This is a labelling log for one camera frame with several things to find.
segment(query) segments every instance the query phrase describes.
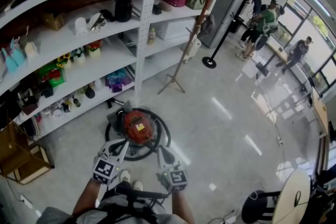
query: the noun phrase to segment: black coat rack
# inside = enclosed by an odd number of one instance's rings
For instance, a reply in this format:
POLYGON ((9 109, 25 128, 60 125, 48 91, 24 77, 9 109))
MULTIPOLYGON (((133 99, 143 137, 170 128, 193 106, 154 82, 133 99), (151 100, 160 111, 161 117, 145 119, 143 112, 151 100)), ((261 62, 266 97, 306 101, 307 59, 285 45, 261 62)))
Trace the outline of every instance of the black coat rack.
MULTIPOLYGON (((249 0, 243 0, 243 2, 241 3, 238 11, 236 12, 236 14, 233 16, 233 19, 231 21, 232 22, 235 22, 236 20, 238 20, 238 16, 240 15, 241 11, 243 10, 244 6, 246 3, 248 3, 249 0)), ((216 61, 214 60, 216 54, 218 53, 218 50, 220 49, 220 47, 222 46, 222 44, 224 43, 224 40, 225 38, 227 37, 227 35, 229 34, 229 31, 230 31, 230 25, 229 27, 226 29, 225 33, 224 33, 224 36, 222 37, 222 39, 220 40, 216 50, 214 51, 214 53, 211 55, 211 57, 203 57, 202 59, 202 62, 203 64, 206 66, 206 67, 209 67, 211 69, 213 68, 216 68, 217 66, 217 63, 216 61)))

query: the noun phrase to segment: polished concrete floor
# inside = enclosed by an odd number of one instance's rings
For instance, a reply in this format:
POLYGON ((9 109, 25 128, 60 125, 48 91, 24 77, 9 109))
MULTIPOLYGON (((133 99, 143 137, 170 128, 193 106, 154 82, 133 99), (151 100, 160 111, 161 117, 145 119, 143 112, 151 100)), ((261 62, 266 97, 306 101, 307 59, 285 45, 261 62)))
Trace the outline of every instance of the polished concrete floor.
MULTIPOLYGON (((242 202, 253 190, 281 190, 297 167, 312 174, 319 128, 317 121, 308 123, 314 115, 307 103, 296 104, 299 85, 290 72, 283 75, 275 68, 276 59, 269 76, 256 80, 255 63, 269 58, 267 48, 243 62, 235 57, 240 51, 236 37, 229 36, 215 58, 217 68, 208 69, 201 59, 212 51, 202 47, 182 67, 178 78, 185 94, 170 86, 157 95, 165 75, 175 70, 170 68, 144 82, 141 98, 143 106, 167 123, 172 148, 188 171, 185 195, 197 223, 204 224, 232 210, 232 215, 240 214, 242 202)), ((130 90, 118 99, 132 100, 132 95, 130 90)), ((17 202, 7 182, 0 180, 0 202, 11 224, 34 223, 36 210, 42 212, 47 206, 71 213, 91 176, 93 158, 104 144, 106 115, 112 110, 101 104, 40 140, 56 168, 27 186, 11 182, 17 196, 23 194, 33 203, 33 210, 17 202)), ((155 176, 154 154, 124 165, 145 190, 163 191, 155 176)), ((171 210, 169 200, 165 206, 171 210)))

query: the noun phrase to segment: black shorts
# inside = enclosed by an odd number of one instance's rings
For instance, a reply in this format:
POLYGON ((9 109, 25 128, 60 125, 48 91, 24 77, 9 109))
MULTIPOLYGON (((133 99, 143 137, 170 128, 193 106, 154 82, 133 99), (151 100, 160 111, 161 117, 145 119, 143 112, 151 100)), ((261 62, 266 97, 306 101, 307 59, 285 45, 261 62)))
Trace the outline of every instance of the black shorts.
POLYGON ((263 32, 259 32, 256 29, 253 30, 253 32, 250 35, 250 38, 248 40, 251 40, 252 43, 256 42, 258 37, 263 34, 263 32))

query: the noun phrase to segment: gray pants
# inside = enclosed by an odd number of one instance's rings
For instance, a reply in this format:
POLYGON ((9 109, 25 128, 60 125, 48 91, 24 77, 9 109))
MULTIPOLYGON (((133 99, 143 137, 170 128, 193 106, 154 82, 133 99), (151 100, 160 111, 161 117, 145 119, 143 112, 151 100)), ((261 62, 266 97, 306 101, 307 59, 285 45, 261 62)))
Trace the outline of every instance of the gray pants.
MULTIPOLYGON (((288 60, 290 61, 283 69, 282 69, 282 71, 283 72, 285 72, 287 69, 289 69, 289 68, 292 68, 293 66, 295 66, 298 62, 299 62, 299 60, 298 59, 296 59, 296 58, 294 58, 293 57, 293 55, 289 55, 288 56, 288 60)), ((278 63, 278 64, 276 64, 276 66, 277 67, 281 67, 281 66, 283 66, 285 63, 284 62, 280 62, 280 63, 278 63)))

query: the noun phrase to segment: green handbag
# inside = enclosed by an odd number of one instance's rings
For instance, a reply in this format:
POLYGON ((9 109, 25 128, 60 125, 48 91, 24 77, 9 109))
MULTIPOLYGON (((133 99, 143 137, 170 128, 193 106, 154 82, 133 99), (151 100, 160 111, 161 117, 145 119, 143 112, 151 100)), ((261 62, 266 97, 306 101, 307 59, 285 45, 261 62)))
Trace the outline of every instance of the green handbag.
POLYGON ((185 5, 192 9, 203 9, 205 0, 187 0, 185 5))

